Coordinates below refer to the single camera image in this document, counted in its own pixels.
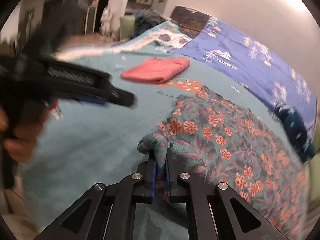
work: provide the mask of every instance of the clothing pile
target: clothing pile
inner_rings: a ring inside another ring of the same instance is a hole
[[[313,158],[316,152],[308,137],[303,118],[297,109],[292,106],[279,104],[276,106],[275,114],[281,120],[288,139],[296,150],[300,160],[305,163],[308,158]]]
[[[152,9],[138,11],[132,15],[136,17],[134,32],[131,35],[132,39],[168,20],[160,13]]]
[[[228,183],[291,240],[300,239],[308,192],[303,165],[250,109],[207,87],[180,95],[171,115],[141,139],[140,153],[154,152],[165,197],[164,163],[172,155],[210,184]]]

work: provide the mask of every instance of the human hand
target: human hand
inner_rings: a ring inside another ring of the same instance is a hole
[[[49,109],[46,108],[39,121],[33,124],[18,125],[13,134],[16,138],[7,138],[3,142],[8,154],[17,162],[26,162],[32,156],[32,151],[37,145],[37,137],[44,128],[44,123],[49,117]],[[5,112],[0,109],[0,131],[8,128],[8,120]]]

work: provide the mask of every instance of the black metal bracket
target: black metal bracket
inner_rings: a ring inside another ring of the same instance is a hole
[[[184,172],[167,150],[166,183],[171,203],[186,203],[189,240],[286,240],[226,183],[215,187]],[[137,203],[152,203],[156,162],[150,154],[137,172],[106,186],[95,184],[42,231],[36,240],[132,240]]]

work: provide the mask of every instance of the blue clothes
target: blue clothes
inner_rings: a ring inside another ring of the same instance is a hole
[[[315,150],[298,111],[294,107],[280,104],[276,106],[275,114],[281,120],[289,141],[296,149],[300,160],[305,163],[308,158],[313,158]]]
[[[134,33],[132,33],[131,38],[136,38],[139,35],[143,34],[145,31],[166,21],[151,9],[138,11],[133,13],[132,15],[136,17],[136,20]]]

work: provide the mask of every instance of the silver screw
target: silver screw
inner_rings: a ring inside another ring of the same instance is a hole
[[[132,174],[132,178],[133,179],[141,179],[142,175],[140,173],[134,173],[134,174]]]
[[[226,190],[226,189],[228,189],[228,184],[227,183],[224,183],[224,182],[222,182],[222,183],[219,183],[218,184],[218,187],[219,187],[219,189],[221,189],[221,190]]]
[[[190,178],[190,174],[186,173],[186,172],[183,172],[183,173],[180,174],[180,178],[181,179],[189,179]]]
[[[98,184],[94,185],[94,189],[96,191],[101,191],[101,190],[103,190],[103,188],[104,188],[104,185],[101,184],[101,183],[98,183]]]

